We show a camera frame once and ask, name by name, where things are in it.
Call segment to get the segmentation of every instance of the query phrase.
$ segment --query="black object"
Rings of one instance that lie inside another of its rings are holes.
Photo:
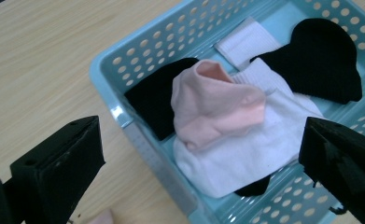
[[[98,117],[70,122],[10,165],[0,224],[66,223],[104,164]]]
[[[124,94],[159,140],[175,131],[174,111],[171,107],[174,77],[197,62],[199,60],[196,58],[184,58],[168,63]]]
[[[364,135],[339,123],[308,118],[299,162],[315,182],[321,182],[342,203],[344,209],[365,223]]]
[[[254,183],[247,185],[243,188],[236,190],[234,193],[238,196],[250,197],[258,196],[266,192],[270,182],[270,175],[263,177],[262,179],[255,181]]]
[[[289,44],[257,57],[292,91],[340,104],[362,98],[357,49],[348,33],[332,21],[303,20],[293,29]]]

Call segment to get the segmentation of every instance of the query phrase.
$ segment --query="wooden table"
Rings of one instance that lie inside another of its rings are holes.
[[[365,0],[356,0],[365,9]],[[106,165],[71,219],[111,208],[116,223],[188,223],[112,119],[91,60],[178,0],[6,0],[0,4],[0,178],[64,124],[98,115]],[[341,222],[356,222],[342,216]]]

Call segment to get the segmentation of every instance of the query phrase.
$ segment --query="laundry basket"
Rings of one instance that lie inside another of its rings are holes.
[[[181,58],[212,59],[236,70],[214,45],[241,21],[252,17],[282,45],[306,18],[341,25],[356,43],[363,98],[339,105],[314,98],[323,115],[365,134],[365,13],[348,0],[189,0],[99,54],[90,76],[110,113],[191,223],[328,223],[337,200],[298,163],[275,172],[266,193],[214,199],[202,195],[175,166],[174,136],[158,141],[123,96],[158,68]]]

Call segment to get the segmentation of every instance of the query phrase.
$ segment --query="light wood surface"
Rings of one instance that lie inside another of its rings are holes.
[[[0,178],[64,124],[98,115],[106,165],[71,219],[110,208],[116,223],[188,223],[141,160],[89,80],[102,50],[177,0],[6,0],[0,4]],[[356,0],[365,9],[365,0]],[[339,223],[356,223],[350,215]]]

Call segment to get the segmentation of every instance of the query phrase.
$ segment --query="blue plastic basket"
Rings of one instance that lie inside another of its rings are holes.
[[[185,57],[222,62],[214,49],[241,21],[253,17],[281,44],[306,18],[326,18],[340,24],[358,49],[363,98],[339,105],[314,99],[324,116],[365,134],[365,13],[348,0],[189,0],[172,8],[119,43],[91,64],[91,81],[115,121],[133,142],[163,186],[192,223],[318,223],[330,222],[337,200],[295,163],[273,174],[266,193],[257,197],[235,194],[212,199],[198,192],[174,163],[174,137],[159,142],[128,104],[123,93],[165,64]]]

